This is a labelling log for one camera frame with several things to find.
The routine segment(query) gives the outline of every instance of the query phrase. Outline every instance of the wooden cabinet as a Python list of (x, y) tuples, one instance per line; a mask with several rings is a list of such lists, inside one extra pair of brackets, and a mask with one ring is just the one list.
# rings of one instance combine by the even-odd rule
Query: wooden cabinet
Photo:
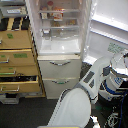
[(25, 82), (1, 82), (0, 93), (26, 93), (39, 92), (39, 79)]
[(0, 94), (45, 96), (30, 30), (0, 31), (0, 42)]
[(0, 49), (31, 48), (28, 31), (1, 31), (0, 41)]

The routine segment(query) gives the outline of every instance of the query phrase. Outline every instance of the shelf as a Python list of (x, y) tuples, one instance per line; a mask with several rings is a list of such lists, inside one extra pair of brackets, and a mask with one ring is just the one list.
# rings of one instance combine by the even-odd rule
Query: shelf
[(106, 33), (106, 32), (103, 32), (103, 31), (100, 31), (100, 30), (97, 30), (97, 29), (94, 29), (94, 28), (91, 29), (91, 32), (94, 32), (94, 33), (96, 33), (96, 34), (99, 34), (99, 35), (108, 37), (108, 38), (110, 38), (110, 39), (113, 39), (113, 40), (122, 42), (122, 43), (124, 43), (124, 44), (128, 44), (128, 40), (125, 40), (125, 39), (120, 38), (120, 37), (118, 37), (118, 36), (115, 36), (115, 35), (112, 35), (112, 34), (109, 34), (109, 33)]
[[(63, 17), (63, 20), (72, 20), (72, 19), (78, 19), (78, 17)], [(53, 20), (54, 17), (48, 17), (48, 19), (42, 19), (42, 20)]]
[(78, 39), (69, 41), (43, 40), (39, 55), (80, 53)]
[(61, 11), (56, 11), (56, 10), (42, 11), (42, 10), (39, 10), (38, 13), (72, 13), (72, 12), (80, 12), (80, 10), (79, 9), (62, 9)]
[(78, 30), (51, 30), (51, 40), (74, 40), (78, 39)]
[(52, 20), (44, 20), (42, 21), (42, 29), (52, 29), (52, 30), (60, 30), (60, 29), (67, 29), (67, 30), (74, 30), (79, 29), (79, 25), (77, 20), (75, 20), (74, 25), (67, 25), (70, 20), (63, 20), (63, 21), (52, 21)]
[(93, 17), (92, 17), (92, 20), (95, 20), (95, 21), (98, 21), (98, 22), (101, 22), (101, 23), (104, 23), (104, 24), (107, 24), (107, 25), (110, 25), (110, 26), (113, 26), (115, 28), (119, 28), (121, 30), (124, 30), (124, 31), (128, 32), (128, 25), (127, 24), (116, 21), (114, 19), (110, 19), (110, 18), (107, 18), (107, 17), (104, 17), (104, 16), (94, 14)]

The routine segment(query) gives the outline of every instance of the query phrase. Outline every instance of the open refrigerator door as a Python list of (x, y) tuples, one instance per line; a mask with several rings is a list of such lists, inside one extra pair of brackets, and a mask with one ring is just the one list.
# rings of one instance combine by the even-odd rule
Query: open refrigerator door
[(94, 0), (88, 23), (83, 61), (93, 64), (128, 49), (128, 1)]

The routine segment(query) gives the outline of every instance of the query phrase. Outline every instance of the drawer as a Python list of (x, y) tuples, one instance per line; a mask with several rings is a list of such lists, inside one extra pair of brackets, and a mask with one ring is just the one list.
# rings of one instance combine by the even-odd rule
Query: drawer
[(27, 30), (0, 32), (0, 49), (31, 48)]
[(7, 5), (25, 5), (24, 0), (0, 0), (1, 6), (7, 6)]
[(41, 60), (41, 57), (38, 57), (42, 78), (79, 78), (81, 71), (80, 57), (59, 57), (55, 59), (53, 56), (51, 59), (54, 60)]
[(0, 82), (0, 93), (39, 92), (38, 77), (34, 81)]
[(58, 99), (65, 89), (73, 88), (79, 79), (44, 79), (44, 87), (47, 99)]
[(3, 17), (25, 17), (27, 11), (25, 6), (3, 6), (0, 7)]
[(24, 50), (0, 50), (1, 66), (27, 66), (34, 65), (34, 58), (31, 49)]
[(0, 67), (0, 77), (38, 75), (36, 65), (18, 67)]

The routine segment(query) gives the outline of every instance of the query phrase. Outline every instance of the freezer drawer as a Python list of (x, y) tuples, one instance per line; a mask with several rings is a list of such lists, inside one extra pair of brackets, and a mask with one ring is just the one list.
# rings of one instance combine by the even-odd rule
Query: freezer drawer
[(34, 65), (31, 49), (24, 50), (0, 50), (1, 66), (27, 66)]
[(31, 48), (27, 30), (0, 32), (0, 49)]
[(39, 92), (38, 77), (34, 81), (0, 82), (0, 93), (26, 93)]
[(65, 89), (73, 88), (79, 79), (52, 79), (43, 80), (47, 99), (58, 99)]
[(81, 71), (80, 57), (52, 56), (47, 60), (38, 57), (42, 78), (79, 78)]
[(12, 77), (12, 76), (20, 76), (20, 75), (22, 76), (38, 75), (36, 65), (0, 67), (0, 77)]

